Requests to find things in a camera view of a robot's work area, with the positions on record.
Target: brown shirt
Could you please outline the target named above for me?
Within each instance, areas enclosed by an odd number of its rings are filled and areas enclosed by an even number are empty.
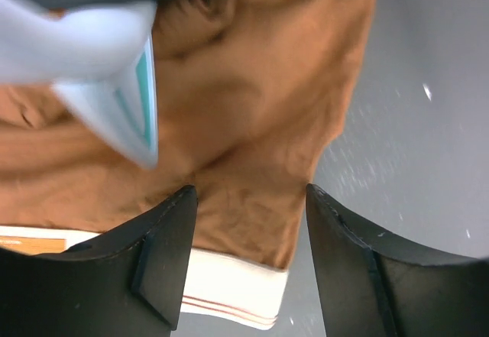
[[[305,186],[342,131],[374,3],[161,2],[152,171],[107,147],[49,86],[0,86],[0,224],[103,232],[191,183],[194,247],[287,268]]]

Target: gray floor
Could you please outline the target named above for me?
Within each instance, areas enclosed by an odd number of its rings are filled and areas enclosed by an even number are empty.
[[[345,133],[316,182],[434,248],[489,254],[489,0],[378,0]],[[305,224],[277,325],[182,315],[175,337],[325,335]]]

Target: brown fabric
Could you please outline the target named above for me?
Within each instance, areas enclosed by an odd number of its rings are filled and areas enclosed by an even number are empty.
[[[45,89],[0,87],[0,224],[103,232],[196,185],[194,246],[292,259],[305,186],[342,131],[375,0],[171,0],[153,38],[158,168]]]

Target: white plastic object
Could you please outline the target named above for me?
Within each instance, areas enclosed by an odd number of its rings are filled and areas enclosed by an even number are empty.
[[[0,0],[0,83],[54,81],[67,108],[142,167],[157,163],[154,2],[69,10]]]

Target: red stripe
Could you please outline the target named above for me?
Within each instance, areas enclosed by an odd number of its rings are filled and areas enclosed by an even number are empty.
[[[247,310],[236,308],[235,306],[221,304],[221,303],[216,303],[214,301],[209,301],[209,300],[204,300],[204,299],[198,299],[198,298],[193,297],[193,296],[183,295],[183,297],[184,298],[187,298],[187,299],[191,299],[193,301],[198,301],[198,302],[201,302],[201,303],[208,303],[208,304],[212,304],[212,305],[215,305],[215,306],[222,306],[224,308],[234,309],[234,310],[236,310],[236,311],[238,311],[240,313],[244,313],[244,314],[248,314],[250,316],[254,316],[255,318],[268,319],[268,320],[271,320],[271,321],[275,321],[277,319],[277,317],[270,318],[270,317],[266,317],[266,316],[259,316],[258,314],[253,314],[251,312],[248,312]]]
[[[253,320],[253,319],[249,319],[249,318],[245,318],[243,316],[240,316],[238,314],[235,314],[235,313],[231,313],[231,312],[228,312],[228,311],[224,311],[224,310],[220,310],[220,309],[215,309],[215,308],[208,308],[206,306],[202,306],[202,305],[199,305],[199,304],[194,304],[194,303],[189,303],[187,301],[183,301],[182,304],[186,304],[186,305],[190,305],[190,306],[195,306],[197,308],[202,308],[202,309],[207,309],[207,310],[212,310],[213,312],[217,312],[217,313],[223,313],[223,314],[227,314],[229,316],[234,316],[236,318],[239,318],[239,319],[246,319],[247,321],[249,322],[253,322],[253,323],[257,323],[257,324],[261,324],[263,326],[272,326],[274,323],[275,323],[275,320],[273,322],[270,322],[270,323],[263,323],[263,322],[258,322],[256,320]]]

